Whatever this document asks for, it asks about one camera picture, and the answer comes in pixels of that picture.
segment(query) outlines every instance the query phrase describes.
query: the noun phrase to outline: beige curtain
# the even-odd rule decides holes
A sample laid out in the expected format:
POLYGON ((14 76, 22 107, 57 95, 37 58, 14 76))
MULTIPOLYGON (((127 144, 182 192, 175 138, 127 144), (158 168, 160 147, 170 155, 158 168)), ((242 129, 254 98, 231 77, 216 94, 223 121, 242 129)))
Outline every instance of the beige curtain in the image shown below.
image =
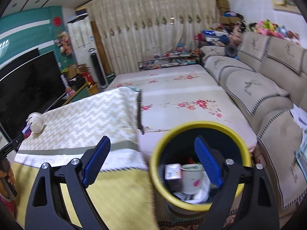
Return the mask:
POLYGON ((194 36, 216 23, 215 0, 93 0, 86 7, 116 75, 137 72, 138 61, 180 42, 193 48, 194 36))

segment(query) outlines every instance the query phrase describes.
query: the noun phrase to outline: wall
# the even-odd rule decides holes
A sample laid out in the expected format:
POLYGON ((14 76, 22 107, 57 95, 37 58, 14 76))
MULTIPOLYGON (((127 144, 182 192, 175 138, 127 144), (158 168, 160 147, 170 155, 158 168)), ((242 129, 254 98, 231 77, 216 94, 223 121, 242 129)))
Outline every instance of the wall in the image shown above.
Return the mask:
POLYGON ((303 16, 295 13, 276 11, 272 0, 229 0, 231 10, 242 14, 246 20, 258 22, 269 19, 300 35, 301 44, 307 48, 307 24, 303 16))
POLYGON ((61 54, 59 47, 54 44, 58 30, 65 30, 64 22, 59 27, 53 24, 56 16, 63 21, 62 8, 59 6, 25 10, 0 18, 0 43, 8 43, 6 51, 0 55, 0 68, 35 48, 39 49, 40 54, 53 50, 63 68, 74 63, 71 55, 61 54))
POLYGON ((72 18, 73 16, 76 16, 76 12, 73 8, 63 7, 62 15, 63 15, 63 21, 66 25, 66 23, 69 21, 70 18, 72 18))

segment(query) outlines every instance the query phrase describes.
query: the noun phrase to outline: sofa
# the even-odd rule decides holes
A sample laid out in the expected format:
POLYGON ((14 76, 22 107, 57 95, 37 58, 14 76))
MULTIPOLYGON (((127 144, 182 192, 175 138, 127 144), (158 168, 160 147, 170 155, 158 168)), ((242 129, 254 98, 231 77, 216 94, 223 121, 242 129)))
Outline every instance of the sofa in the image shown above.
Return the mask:
POLYGON ((223 47, 204 46, 202 65, 240 108, 257 135, 253 155, 271 181, 282 227, 307 192, 294 152, 302 129, 294 104, 307 111, 307 49, 275 37, 245 32, 238 60, 223 47))

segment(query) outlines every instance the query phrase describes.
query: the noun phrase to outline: table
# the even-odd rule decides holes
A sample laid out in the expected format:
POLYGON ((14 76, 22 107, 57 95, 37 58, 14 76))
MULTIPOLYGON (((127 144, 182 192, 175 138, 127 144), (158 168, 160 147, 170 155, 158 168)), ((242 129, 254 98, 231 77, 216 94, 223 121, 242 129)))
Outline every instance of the table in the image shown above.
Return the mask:
POLYGON ((194 62, 189 63, 187 58, 195 57, 192 54, 181 54, 173 56, 146 56, 143 61, 138 62, 139 70, 154 70, 168 67, 180 67, 197 64, 197 59, 194 58, 194 62))

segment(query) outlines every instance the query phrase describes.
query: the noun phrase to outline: white tissue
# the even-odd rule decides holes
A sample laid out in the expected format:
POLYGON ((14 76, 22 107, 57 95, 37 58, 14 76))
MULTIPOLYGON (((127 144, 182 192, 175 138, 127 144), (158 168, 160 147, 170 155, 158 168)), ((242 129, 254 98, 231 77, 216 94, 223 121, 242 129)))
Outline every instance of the white tissue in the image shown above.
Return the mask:
POLYGON ((300 107, 293 104, 293 108, 290 110, 293 116, 293 121, 303 130, 307 130, 307 113, 300 107))

